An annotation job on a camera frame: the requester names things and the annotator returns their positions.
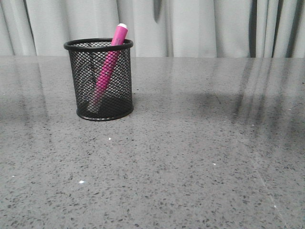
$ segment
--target table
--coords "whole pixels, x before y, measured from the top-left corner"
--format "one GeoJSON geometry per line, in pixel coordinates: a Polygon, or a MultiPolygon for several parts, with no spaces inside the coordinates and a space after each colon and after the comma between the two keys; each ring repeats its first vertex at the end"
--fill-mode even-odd
{"type": "Polygon", "coordinates": [[[305,59],[131,64],[134,111],[92,122],[68,57],[0,57],[1,228],[303,228],[305,59]]]}

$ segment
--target marker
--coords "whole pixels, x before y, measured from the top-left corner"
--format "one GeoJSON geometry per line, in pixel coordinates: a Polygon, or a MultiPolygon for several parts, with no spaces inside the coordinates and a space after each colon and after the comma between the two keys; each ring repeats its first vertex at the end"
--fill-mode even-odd
{"type": "MultiPolygon", "coordinates": [[[[111,46],[122,45],[124,43],[127,31],[127,26],[125,24],[120,23],[116,27],[113,39],[111,41],[111,46]]],[[[116,62],[119,59],[119,55],[120,51],[108,52],[106,59],[103,63],[102,70],[100,72],[100,76],[96,81],[94,94],[91,100],[89,101],[89,105],[87,107],[88,111],[92,113],[97,113],[99,111],[100,105],[102,103],[102,95],[107,90],[116,62]]]]}

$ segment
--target curtain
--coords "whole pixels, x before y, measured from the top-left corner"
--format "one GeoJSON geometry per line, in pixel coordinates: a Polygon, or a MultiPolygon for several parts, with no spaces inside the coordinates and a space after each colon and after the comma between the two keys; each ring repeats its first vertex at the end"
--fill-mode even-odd
{"type": "Polygon", "coordinates": [[[305,57],[305,0],[0,0],[0,55],[68,55],[128,26],[139,57],[305,57]]]}

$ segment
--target mesh cup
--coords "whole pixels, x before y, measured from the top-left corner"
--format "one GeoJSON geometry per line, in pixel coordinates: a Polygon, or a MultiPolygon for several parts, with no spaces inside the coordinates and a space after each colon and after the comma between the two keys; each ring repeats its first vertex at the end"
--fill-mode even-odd
{"type": "Polygon", "coordinates": [[[110,46],[111,38],[66,42],[69,51],[76,114],[92,121],[124,117],[133,110],[130,48],[133,42],[110,46]]]}

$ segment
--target pink pen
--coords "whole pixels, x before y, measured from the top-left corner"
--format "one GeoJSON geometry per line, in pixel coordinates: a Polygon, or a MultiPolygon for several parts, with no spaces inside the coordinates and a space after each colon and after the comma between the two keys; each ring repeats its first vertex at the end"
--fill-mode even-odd
{"type": "MultiPolygon", "coordinates": [[[[127,26],[125,24],[120,23],[116,27],[111,46],[122,45],[124,43],[127,31],[127,26]]],[[[108,52],[106,59],[103,63],[102,70],[100,72],[100,76],[96,81],[94,94],[91,100],[89,101],[89,105],[87,107],[88,111],[93,113],[97,113],[99,111],[99,107],[102,102],[101,97],[107,90],[116,62],[119,59],[119,55],[120,51],[108,52]]]]}

